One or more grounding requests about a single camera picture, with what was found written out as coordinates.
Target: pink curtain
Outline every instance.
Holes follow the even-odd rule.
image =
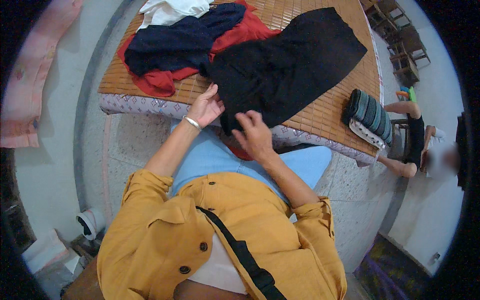
[[[58,41],[78,16],[83,0],[53,0],[25,40],[3,99],[0,146],[38,147],[42,90]]]

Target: light blue jeans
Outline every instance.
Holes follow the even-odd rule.
[[[172,119],[170,132],[178,123],[180,120]],[[332,152],[328,147],[315,146],[280,154],[280,158],[313,189],[330,163]],[[195,138],[173,174],[175,180],[172,192],[176,195],[181,187],[195,178],[218,172],[236,172],[255,178],[268,185],[290,205],[286,196],[262,166],[256,161],[244,161],[236,157],[208,127]]]

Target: mustard yellow jacket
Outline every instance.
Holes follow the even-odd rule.
[[[289,207],[248,176],[209,174],[169,200],[166,193],[172,183],[173,178],[144,169],[130,175],[121,209],[98,254],[98,281],[105,299],[171,299],[176,285],[210,257],[214,232],[247,292],[265,299],[218,227],[196,205],[219,216],[236,240],[246,241],[257,264],[270,272],[288,300],[344,297],[347,282],[334,245],[328,198],[294,209],[298,221],[292,224]]]

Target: leg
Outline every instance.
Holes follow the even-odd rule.
[[[412,119],[418,119],[421,116],[421,110],[417,103],[411,101],[400,101],[385,105],[384,109],[397,114],[409,114]]]
[[[180,123],[173,119],[170,132]],[[236,172],[240,160],[233,155],[230,149],[209,129],[205,128],[193,141],[177,171],[172,192],[177,194],[179,189],[195,178],[217,172]]]
[[[314,188],[332,159],[328,147],[316,146],[280,154],[283,162],[295,172],[310,188]],[[239,173],[253,177],[268,185],[277,195],[289,204],[275,181],[255,161],[244,162]]]
[[[385,156],[378,156],[379,162],[384,164],[390,171],[394,172],[397,176],[406,178],[412,178],[417,173],[417,165],[414,163],[402,163],[398,160],[389,159]]]

